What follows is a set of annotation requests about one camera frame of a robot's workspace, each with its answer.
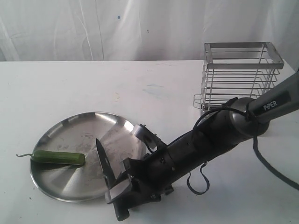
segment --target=stainless steel basket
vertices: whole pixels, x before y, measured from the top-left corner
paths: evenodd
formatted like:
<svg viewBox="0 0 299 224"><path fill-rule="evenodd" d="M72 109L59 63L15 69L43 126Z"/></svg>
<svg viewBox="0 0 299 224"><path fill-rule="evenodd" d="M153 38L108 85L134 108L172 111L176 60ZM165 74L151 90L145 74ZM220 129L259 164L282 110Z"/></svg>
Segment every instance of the stainless steel basket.
<svg viewBox="0 0 299 224"><path fill-rule="evenodd" d="M202 112L234 97L257 98L274 87L284 61L271 42L205 43L201 93L194 107Z"/></svg>

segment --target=kitchen knife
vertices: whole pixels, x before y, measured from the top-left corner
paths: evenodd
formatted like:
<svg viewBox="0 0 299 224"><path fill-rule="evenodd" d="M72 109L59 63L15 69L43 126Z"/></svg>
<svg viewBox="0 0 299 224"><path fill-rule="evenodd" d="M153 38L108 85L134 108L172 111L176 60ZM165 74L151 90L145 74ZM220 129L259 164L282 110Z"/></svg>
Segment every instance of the kitchen knife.
<svg viewBox="0 0 299 224"><path fill-rule="evenodd" d="M113 170L111 168L110 162L107 158L107 154L101 142L98 139L96 139L96 146L97 146L97 152L98 152L100 164L102 166L103 174L105 177L106 185L108 189L110 189L110 187L112 186L112 184L115 182L116 179ZM123 221L130 216L128 209L124 207L121 203L114 202L113 205L114 205L114 210L118 221Z"/></svg>

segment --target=white table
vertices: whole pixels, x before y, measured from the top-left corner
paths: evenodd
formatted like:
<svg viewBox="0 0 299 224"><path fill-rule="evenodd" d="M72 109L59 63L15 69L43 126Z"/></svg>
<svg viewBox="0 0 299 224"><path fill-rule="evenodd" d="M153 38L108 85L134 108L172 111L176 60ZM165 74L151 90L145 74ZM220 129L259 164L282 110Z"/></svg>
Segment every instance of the white table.
<svg viewBox="0 0 299 224"><path fill-rule="evenodd" d="M103 198L64 203L33 184L28 153L57 122L78 113L104 111L143 123L166 143L189 131L199 111L202 61L7 62L0 63L0 223L117 223ZM286 64L281 79L293 74ZM278 170L298 176L299 113L273 121L259 147ZM205 168L210 190L196 196L186 176L159 203L130 211L123 223L299 223L299 192L271 174L255 157L252 141ZM204 188L196 170L192 183Z"/></svg>

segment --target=green cucumber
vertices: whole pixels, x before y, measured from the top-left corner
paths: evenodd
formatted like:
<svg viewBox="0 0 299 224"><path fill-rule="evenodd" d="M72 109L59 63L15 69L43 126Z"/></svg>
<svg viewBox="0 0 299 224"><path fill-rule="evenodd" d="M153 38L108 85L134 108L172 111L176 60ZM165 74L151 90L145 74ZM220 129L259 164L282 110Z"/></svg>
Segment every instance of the green cucumber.
<svg viewBox="0 0 299 224"><path fill-rule="evenodd" d="M32 154L18 155L18 157L31 156L31 160L40 163L56 163L66 165L79 165L85 163L85 156L82 153L67 153L67 152L51 152L44 150L37 150Z"/></svg>

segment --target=stainless steel plate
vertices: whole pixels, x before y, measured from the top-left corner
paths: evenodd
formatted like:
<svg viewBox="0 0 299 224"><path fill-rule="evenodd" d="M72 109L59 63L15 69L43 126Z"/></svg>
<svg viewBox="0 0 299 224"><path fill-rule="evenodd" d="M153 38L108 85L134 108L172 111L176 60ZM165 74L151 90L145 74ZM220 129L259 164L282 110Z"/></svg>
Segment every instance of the stainless steel plate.
<svg viewBox="0 0 299 224"><path fill-rule="evenodd" d="M120 162L130 157L140 159L145 145L131 132L126 119L104 112L83 113L61 121L47 131L33 150L85 154L82 167L40 164L31 161L31 176L46 195L67 202L80 202L104 195L106 184L97 155L98 138L117 177Z"/></svg>

